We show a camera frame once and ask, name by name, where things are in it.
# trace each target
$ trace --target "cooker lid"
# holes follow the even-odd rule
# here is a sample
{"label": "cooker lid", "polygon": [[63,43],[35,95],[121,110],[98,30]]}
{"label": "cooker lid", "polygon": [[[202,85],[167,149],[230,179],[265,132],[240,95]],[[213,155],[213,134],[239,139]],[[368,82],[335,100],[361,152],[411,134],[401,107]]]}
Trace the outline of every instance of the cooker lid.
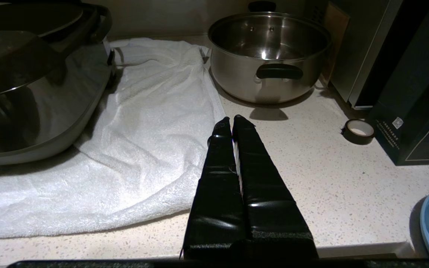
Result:
{"label": "cooker lid", "polygon": [[0,5],[0,31],[28,31],[43,37],[72,25],[82,14],[82,7],[64,2]]}
{"label": "cooker lid", "polygon": [[0,93],[37,80],[61,60],[58,52],[30,32],[0,31]]}

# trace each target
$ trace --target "stainless steel pot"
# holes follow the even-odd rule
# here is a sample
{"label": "stainless steel pot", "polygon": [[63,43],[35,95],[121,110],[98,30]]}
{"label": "stainless steel pot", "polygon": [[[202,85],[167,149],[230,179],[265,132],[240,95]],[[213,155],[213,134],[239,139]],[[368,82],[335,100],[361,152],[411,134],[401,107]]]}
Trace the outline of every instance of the stainless steel pot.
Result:
{"label": "stainless steel pot", "polygon": [[233,15],[215,22],[211,72],[229,94],[247,102],[287,102],[308,92],[331,46],[319,24],[277,12]]}

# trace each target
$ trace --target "black handle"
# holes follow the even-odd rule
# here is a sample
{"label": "black handle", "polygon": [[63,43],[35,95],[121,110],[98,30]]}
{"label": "black handle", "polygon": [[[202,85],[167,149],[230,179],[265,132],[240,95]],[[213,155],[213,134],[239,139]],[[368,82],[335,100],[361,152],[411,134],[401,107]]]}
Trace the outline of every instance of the black handle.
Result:
{"label": "black handle", "polygon": [[95,30],[94,33],[90,35],[90,40],[94,43],[100,43],[102,40],[104,40],[105,36],[110,31],[110,28],[112,27],[112,15],[110,14],[110,11],[106,7],[102,7],[99,5],[92,5],[97,8],[97,12],[99,15],[104,16],[104,21],[99,25],[97,30]]}
{"label": "black handle", "polygon": [[250,12],[274,12],[276,3],[271,1],[255,1],[247,6]]}
{"label": "black handle", "polygon": [[299,67],[283,63],[264,64],[259,66],[256,71],[256,76],[260,79],[285,78],[299,80],[303,75],[304,72]]}

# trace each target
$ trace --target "pot rim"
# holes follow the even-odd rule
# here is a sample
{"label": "pot rim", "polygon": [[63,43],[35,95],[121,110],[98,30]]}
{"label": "pot rim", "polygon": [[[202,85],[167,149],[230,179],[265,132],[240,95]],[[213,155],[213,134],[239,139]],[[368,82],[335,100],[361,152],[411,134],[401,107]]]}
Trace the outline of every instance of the pot rim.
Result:
{"label": "pot rim", "polygon": [[[302,58],[263,59],[263,58],[251,57],[251,56],[246,56],[246,55],[231,52],[231,51],[219,46],[218,44],[216,44],[213,41],[211,36],[217,27],[219,27],[222,24],[225,24],[226,22],[229,22],[229,21],[235,20],[235,19],[239,19],[241,17],[284,17],[287,19],[296,20],[298,22],[308,24],[312,28],[319,31],[321,34],[324,34],[325,38],[327,39],[327,45],[323,49],[321,49],[320,51],[317,51],[316,53],[310,54],[310,55],[302,57]],[[217,48],[221,49],[223,52],[226,52],[230,55],[243,57],[243,58],[247,58],[247,59],[263,60],[263,61],[296,61],[296,62],[303,61],[305,59],[316,57],[322,53],[325,53],[325,51],[329,50],[330,47],[332,46],[332,37],[330,36],[329,31],[326,28],[324,28],[324,26],[322,26],[321,24],[319,24],[313,20],[306,19],[305,17],[299,17],[299,16],[295,16],[292,14],[281,13],[281,12],[250,12],[250,13],[235,14],[235,15],[231,15],[228,17],[224,17],[222,19],[217,20],[215,23],[213,23],[210,26],[210,29],[208,30],[208,38],[213,45],[215,45]]]}

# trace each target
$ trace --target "electric cooker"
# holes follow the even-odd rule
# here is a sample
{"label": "electric cooker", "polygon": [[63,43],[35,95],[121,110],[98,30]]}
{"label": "electric cooker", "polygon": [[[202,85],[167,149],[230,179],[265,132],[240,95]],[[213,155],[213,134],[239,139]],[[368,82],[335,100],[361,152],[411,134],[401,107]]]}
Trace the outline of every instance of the electric cooker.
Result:
{"label": "electric cooker", "polygon": [[114,74],[105,7],[0,5],[0,165],[47,158],[80,135]]}

